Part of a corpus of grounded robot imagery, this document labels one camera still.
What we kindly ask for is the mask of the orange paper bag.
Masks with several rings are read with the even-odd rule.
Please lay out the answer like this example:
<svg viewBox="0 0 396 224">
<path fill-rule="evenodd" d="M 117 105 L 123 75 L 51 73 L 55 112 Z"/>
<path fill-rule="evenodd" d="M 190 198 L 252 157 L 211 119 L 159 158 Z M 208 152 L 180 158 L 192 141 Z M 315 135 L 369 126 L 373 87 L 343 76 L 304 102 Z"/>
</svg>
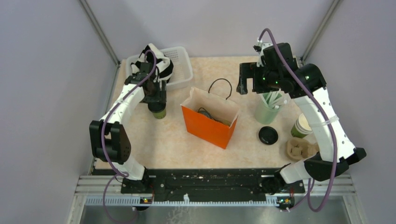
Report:
<svg viewBox="0 0 396 224">
<path fill-rule="evenodd" d="M 230 86 L 229 94 L 225 98 L 211 93 L 214 84 L 220 80 L 226 81 Z M 231 82 L 225 78 L 214 80 L 206 91 L 192 87 L 189 97 L 181 104 L 187 132 L 226 149 L 234 133 L 241 110 L 237 103 L 229 99 L 232 91 Z M 197 110 L 201 107 L 205 108 L 215 120 L 197 113 Z"/>
</svg>

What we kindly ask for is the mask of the green paper coffee cup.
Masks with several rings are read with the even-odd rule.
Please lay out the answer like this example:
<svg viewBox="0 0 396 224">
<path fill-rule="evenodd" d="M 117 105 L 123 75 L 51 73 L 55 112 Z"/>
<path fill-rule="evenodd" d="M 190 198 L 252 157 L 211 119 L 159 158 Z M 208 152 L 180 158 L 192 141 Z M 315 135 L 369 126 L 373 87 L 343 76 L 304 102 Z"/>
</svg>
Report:
<svg viewBox="0 0 396 224">
<path fill-rule="evenodd" d="M 152 112 L 152 114 L 153 114 L 154 118 L 156 118 L 156 119 L 163 119 L 163 118 L 165 118 L 167 112 L 166 112 L 166 110 L 162 110 L 160 112 Z"/>
</svg>

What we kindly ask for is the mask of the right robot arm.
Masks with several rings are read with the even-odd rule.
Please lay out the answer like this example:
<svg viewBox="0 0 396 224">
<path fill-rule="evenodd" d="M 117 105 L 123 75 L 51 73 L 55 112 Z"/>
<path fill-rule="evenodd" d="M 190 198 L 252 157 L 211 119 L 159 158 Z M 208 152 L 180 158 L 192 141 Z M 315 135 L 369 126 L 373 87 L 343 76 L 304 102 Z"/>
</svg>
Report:
<svg viewBox="0 0 396 224">
<path fill-rule="evenodd" d="M 259 41 L 254 49 L 259 53 L 257 62 L 241 63 L 236 91 L 248 93 L 247 79 L 253 80 L 253 92 L 268 93 L 282 90 L 300 108 L 317 140 L 319 152 L 307 159 L 286 165 L 275 174 L 274 187 L 287 192 L 294 182 L 306 179 L 325 181 L 332 176 L 332 163 L 336 162 L 335 176 L 339 176 L 367 156 L 365 149 L 356 147 L 347 137 L 335 113 L 320 69 L 314 64 L 299 67 L 288 43 L 278 43 L 289 73 L 279 58 L 276 48 Z"/>
</svg>

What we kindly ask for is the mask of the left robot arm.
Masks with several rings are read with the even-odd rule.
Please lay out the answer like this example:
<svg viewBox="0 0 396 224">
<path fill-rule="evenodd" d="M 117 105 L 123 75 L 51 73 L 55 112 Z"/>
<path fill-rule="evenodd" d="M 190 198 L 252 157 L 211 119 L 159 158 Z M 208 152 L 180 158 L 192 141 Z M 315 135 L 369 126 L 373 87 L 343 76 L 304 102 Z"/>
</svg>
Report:
<svg viewBox="0 0 396 224">
<path fill-rule="evenodd" d="M 149 189 L 150 181 L 144 177 L 145 167 L 131 155 L 124 125 L 140 103 L 147 104 L 152 113 L 162 113 L 166 107 L 166 91 L 167 82 L 155 74 L 130 75 L 111 109 L 89 125 L 93 157 L 108 162 L 117 174 L 132 180 L 132 187 L 139 193 Z"/>
</svg>

